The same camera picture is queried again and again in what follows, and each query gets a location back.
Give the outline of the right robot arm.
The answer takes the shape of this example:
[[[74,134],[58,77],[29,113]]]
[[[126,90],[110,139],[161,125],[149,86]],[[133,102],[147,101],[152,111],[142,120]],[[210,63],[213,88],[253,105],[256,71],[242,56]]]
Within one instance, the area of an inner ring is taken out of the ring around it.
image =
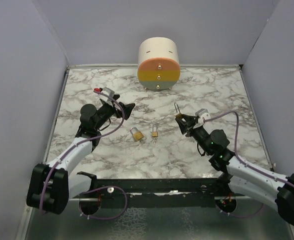
[[[230,179],[216,183],[217,192],[227,196],[231,192],[248,196],[275,209],[280,217],[294,226],[294,173],[279,174],[241,158],[237,150],[228,149],[229,140],[222,129],[208,133],[203,125],[205,114],[195,116],[179,113],[175,120],[186,137],[192,137],[204,154],[210,156],[211,166]]]

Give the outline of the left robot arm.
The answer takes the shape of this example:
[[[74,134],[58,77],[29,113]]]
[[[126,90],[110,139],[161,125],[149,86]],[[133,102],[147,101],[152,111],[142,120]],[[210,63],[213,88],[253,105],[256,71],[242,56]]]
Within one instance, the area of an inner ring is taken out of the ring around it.
[[[49,163],[37,164],[31,174],[26,204],[41,213],[61,214],[68,201],[77,195],[92,197],[97,193],[96,176],[80,172],[71,177],[78,164],[99,145],[104,137],[102,126],[112,116],[129,119],[134,103],[118,102],[118,94],[99,92],[100,108],[85,104],[80,109],[80,126],[71,145]]]

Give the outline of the small brass padlock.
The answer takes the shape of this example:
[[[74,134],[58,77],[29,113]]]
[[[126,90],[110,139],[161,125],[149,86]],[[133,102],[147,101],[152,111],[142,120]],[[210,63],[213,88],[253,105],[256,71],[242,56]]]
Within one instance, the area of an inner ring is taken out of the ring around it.
[[[152,136],[153,138],[157,138],[158,135],[159,135],[159,133],[158,133],[158,125],[157,125],[157,123],[153,123],[153,124],[152,124],[152,132],[151,132],[151,136]]]
[[[176,102],[174,102],[174,107],[175,107],[175,111],[176,111],[175,118],[181,120],[182,119],[182,114],[181,114],[180,108],[179,108],[179,106],[178,106],[178,104]]]

